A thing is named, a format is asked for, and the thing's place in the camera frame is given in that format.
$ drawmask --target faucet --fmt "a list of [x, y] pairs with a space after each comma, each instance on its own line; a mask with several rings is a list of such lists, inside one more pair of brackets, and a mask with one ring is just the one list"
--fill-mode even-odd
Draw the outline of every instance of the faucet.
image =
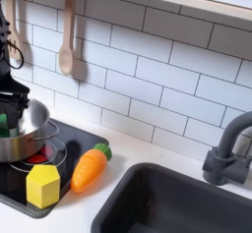
[[204, 179], [215, 186], [222, 186], [227, 181], [244, 184], [252, 158], [241, 158], [232, 150], [239, 134], [252, 127], [252, 111], [241, 114], [225, 128], [219, 146], [207, 154], [203, 165]]

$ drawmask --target orange carrot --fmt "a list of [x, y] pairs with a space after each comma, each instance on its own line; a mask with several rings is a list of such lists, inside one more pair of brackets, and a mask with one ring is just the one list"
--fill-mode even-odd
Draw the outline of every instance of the orange carrot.
[[85, 191], [100, 176], [106, 167], [106, 162], [112, 157], [109, 146], [96, 144], [80, 158], [72, 180], [71, 189], [74, 193]]

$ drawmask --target sink basin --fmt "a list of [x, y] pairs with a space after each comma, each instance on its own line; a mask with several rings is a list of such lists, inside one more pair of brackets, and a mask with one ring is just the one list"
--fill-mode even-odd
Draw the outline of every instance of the sink basin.
[[92, 233], [251, 233], [252, 201], [165, 167], [131, 167]]

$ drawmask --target countertop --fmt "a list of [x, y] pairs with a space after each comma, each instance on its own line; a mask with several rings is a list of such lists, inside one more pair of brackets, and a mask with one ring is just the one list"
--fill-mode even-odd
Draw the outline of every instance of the countertop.
[[[113, 159], [109, 162], [103, 178], [95, 186], [80, 195], [69, 191], [52, 212], [42, 219], [33, 219], [0, 204], [1, 232], [90, 233], [93, 219], [125, 171], [139, 162], [153, 162], [204, 181], [201, 170], [203, 163], [200, 161], [56, 109], [50, 109], [50, 115], [61, 122], [107, 138], [113, 150]], [[222, 188], [252, 200], [252, 172], [249, 173], [248, 180], [243, 186], [227, 184]]]

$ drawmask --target tile backsplash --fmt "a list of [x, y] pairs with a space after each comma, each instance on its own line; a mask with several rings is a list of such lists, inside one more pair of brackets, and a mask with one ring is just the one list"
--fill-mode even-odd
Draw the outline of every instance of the tile backsplash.
[[[252, 23], [158, 0], [77, 0], [66, 77], [63, 9], [17, 0], [26, 64], [12, 74], [48, 106], [198, 160], [252, 110]], [[244, 131], [235, 153], [250, 153], [251, 138]]]

